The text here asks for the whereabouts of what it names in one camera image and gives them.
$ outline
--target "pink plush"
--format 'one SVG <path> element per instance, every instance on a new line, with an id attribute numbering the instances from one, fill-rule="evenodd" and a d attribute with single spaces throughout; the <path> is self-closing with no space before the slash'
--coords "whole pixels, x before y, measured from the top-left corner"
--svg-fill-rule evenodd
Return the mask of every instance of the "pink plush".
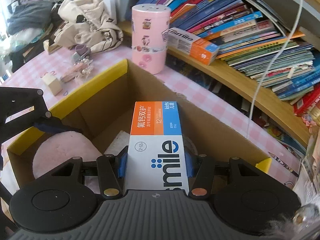
<path id="1" fill-rule="evenodd" d="M 68 159 L 80 156 L 84 162 L 95 161 L 102 154 L 84 135 L 77 132 L 64 132 L 53 135 L 44 141 L 33 159 L 33 175 L 37 179 Z M 93 192 L 99 193 L 96 178 L 86 180 Z"/>

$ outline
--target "pink checkered tablecloth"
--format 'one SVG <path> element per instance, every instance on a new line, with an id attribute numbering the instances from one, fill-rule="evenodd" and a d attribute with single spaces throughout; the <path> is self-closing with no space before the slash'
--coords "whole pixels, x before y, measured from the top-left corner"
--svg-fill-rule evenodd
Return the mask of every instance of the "pink checkered tablecloth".
<path id="1" fill-rule="evenodd" d="M 65 70 L 72 65 L 71 55 L 72 52 L 65 48 L 58 50 L 52 55 L 43 52 L 26 63 L 14 73 L 12 77 L 6 80 L 3 85 L 7 87 L 42 89 L 44 91 L 44 100 L 48 109 L 50 109 L 64 96 L 71 93 L 77 87 L 77 84 L 74 81 L 69 82 L 65 84 L 63 91 L 57 96 L 53 96 L 49 89 L 43 84 L 41 77 L 44 76 L 45 73 L 51 73 L 60 77 Z M 126 58 L 131 58 L 131 49 L 125 46 L 120 46 L 109 52 L 93 55 L 92 59 L 94 60 L 95 66 L 93 75 L 97 75 Z M 213 115 L 241 135 L 246 136 L 248 118 L 221 98 L 168 67 L 157 74 L 156 77 L 162 80 L 164 84 L 174 92 L 183 94 L 187 100 L 194 105 Z M 248 139 L 266 154 L 271 152 L 277 155 L 289 167 L 299 172 L 299 161 L 277 140 L 252 121 L 250 122 L 250 135 Z M 2 183 L 12 194 L 19 189 L 6 151 L 13 140 L 14 138 L 2 145 L 2 155 L 5 165 L 1 173 Z M 297 180 L 291 172 L 274 159 L 272 160 L 269 175 L 281 183 L 291 181 L 295 184 Z"/>

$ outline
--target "toothpaste box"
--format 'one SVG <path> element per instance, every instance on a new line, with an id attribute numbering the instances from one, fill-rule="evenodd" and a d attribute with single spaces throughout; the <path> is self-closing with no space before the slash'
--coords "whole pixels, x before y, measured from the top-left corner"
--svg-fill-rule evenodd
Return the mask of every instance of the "toothpaste box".
<path id="1" fill-rule="evenodd" d="M 188 54 L 205 65 L 214 60 L 219 50 L 219 47 L 210 41 L 178 28 L 169 30 L 168 46 Z"/>
<path id="2" fill-rule="evenodd" d="M 136 102 L 124 190 L 175 188 L 189 193 L 177 102 Z"/>

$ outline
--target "wooden shelf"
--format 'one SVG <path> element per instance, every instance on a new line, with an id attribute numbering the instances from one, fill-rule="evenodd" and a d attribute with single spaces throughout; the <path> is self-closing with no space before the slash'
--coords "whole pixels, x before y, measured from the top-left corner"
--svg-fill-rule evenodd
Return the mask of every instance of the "wooden shelf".
<path id="1" fill-rule="evenodd" d="M 118 26 L 124 34 L 132 35 L 131 22 L 120 22 Z M 207 66 L 174 48 L 169 47 L 168 53 L 203 71 L 248 101 L 252 101 L 258 85 L 257 82 L 228 66 L 224 61 L 215 60 Z M 258 93 L 255 106 L 276 121 L 304 147 L 307 146 L 310 137 L 308 129 L 302 119 L 293 114 L 293 107 L 287 102 L 280 101 L 270 89 L 262 87 Z"/>

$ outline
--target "beige jacket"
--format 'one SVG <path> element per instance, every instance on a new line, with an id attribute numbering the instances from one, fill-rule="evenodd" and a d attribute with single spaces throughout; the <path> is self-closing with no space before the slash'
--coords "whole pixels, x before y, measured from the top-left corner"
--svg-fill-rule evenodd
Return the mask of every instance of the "beige jacket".
<path id="1" fill-rule="evenodd" d="M 115 49 L 123 40 L 123 32 L 113 24 L 103 0 L 64 0 L 58 14 L 68 22 L 54 40 L 60 46 L 86 44 L 97 53 Z M 84 21 L 76 23 L 82 16 Z"/>

